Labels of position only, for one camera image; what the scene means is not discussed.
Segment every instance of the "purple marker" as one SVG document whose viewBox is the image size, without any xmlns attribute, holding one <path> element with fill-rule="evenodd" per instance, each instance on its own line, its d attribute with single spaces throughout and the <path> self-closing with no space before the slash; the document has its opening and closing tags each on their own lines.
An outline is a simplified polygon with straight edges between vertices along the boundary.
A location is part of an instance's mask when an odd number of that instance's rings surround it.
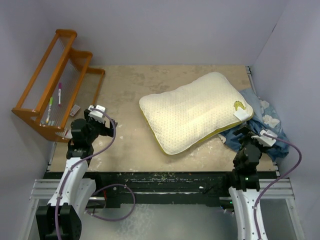
<svg viewBox="0 0 320 240">
<path fill-rule="evenodd" d="M 59 82 L 59 85 L 58 85 L 58 97 L 59 97 L 58 106 L 59 107 L 61 106 L 61 88 L 62 88 L 62 83 Z"/>
</svg>

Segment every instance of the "green marker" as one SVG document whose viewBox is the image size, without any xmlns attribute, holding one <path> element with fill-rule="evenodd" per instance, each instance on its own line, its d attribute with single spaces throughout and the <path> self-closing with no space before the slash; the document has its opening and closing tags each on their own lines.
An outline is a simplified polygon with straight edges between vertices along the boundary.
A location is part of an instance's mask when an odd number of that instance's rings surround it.
<svg viewBox="0 0 320 240">
<path fill-rule="evenodd" d="M 48 109 L 48 116 L 46 117 L 46 121 L 45 123 L 48 124 L 49 123 L 49 118 L 50 118 L 50 112 L 51 112 L 51 106 L 52 106 L 52 102 L 54 101 L 53 97 L 50 97 L 50 102 L 49 102 L 49 109 Z"/>
</svg>

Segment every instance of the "wooden rack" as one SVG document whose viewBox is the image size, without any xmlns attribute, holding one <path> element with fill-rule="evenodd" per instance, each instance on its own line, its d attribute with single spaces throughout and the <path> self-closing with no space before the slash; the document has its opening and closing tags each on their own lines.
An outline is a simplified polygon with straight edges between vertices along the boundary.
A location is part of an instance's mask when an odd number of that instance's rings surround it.
<svg viewBox="0 0 320 240">
<path fill-rule="evenodd" d="M 85 74 L 100 76 L 93 100 L 88 103 L 93 105 L 105 75 L 105 70 L 89 67 L 93 56 L 91 52 L 72 47 L 76 37 L 77 33 L 73 30 L 55 31 L 22 96 L 12 109 L 14 114 L 49 141 L 69 141 L 65 138 L 65 127 Z M 58 83 L 62 84 L 60 106 Z M 53 103 L 50 108 L 50 122 L 46 124 L 51 97 Z"/>
</svg>

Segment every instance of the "gray wall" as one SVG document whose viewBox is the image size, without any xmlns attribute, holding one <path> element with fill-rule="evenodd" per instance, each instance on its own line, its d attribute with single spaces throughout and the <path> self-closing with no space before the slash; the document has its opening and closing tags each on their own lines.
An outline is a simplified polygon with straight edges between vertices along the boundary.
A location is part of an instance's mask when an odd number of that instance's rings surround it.
<svg viewBox="0 0 320 240">
<path fill-rule="evenodd" d="M 258 95 L 275 106 L 284 131 L 302 151 L 290 179 L 308 240 L 320 236 L 319 64 L 320 1 L 292 0 L 252 70 Z M 281 172 L 297 158 L 291 149 Z"/>
<path fill-rule="evenodd" d="M 98 65 L 252 65 L 288 0 L 41 0 Z"/>
<path fill-rule="evenodd" d="M 33 182 L 46 169 L 51 144 L 16 117 L 16 105 L 54 30 L 34 0 L 0 2 L 1 239 L 18 239 Z"/>
</svg>

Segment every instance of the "beige table surface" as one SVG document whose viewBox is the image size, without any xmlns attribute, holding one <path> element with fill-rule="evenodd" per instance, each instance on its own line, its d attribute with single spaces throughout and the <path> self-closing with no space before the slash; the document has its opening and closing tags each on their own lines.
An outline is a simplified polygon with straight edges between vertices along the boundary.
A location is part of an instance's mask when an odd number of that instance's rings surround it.
<svg viewBox="0 0 320 240">
<path fill-rule="evenodd" d="M 108 115 L 118 122 L 116 139 L 105 152 L 91 160 L 88 171 L 99 172 L 182 172 L 231 171 L 234 151 L 224 145 L 218 136 L 177 155 L 166 155 L 160 150 L 152 131 L 139 108 L 139 99 L 159 94 L 191 83 L 210 73 L 220 72 L 237 89 L 250 88 L 245 66 L 242 65 L 130 65 L 105 66 L 105 78 L 97 104 L 107 108 Z M 76 104 L 81 110 L 69 124 L 83 117 L 83 110 L 92 101 L 97 77 L 87 75 L 83 80 Z M 101 150 L 110 137 L 99 136 L 93 143 L 94 151 Z M 58 142 L 50 171 L 61 172 L 66 165 L 67 144 Z M 273 163 L 263 155 L 259 171 L 274 171 Z"/>
</svg>

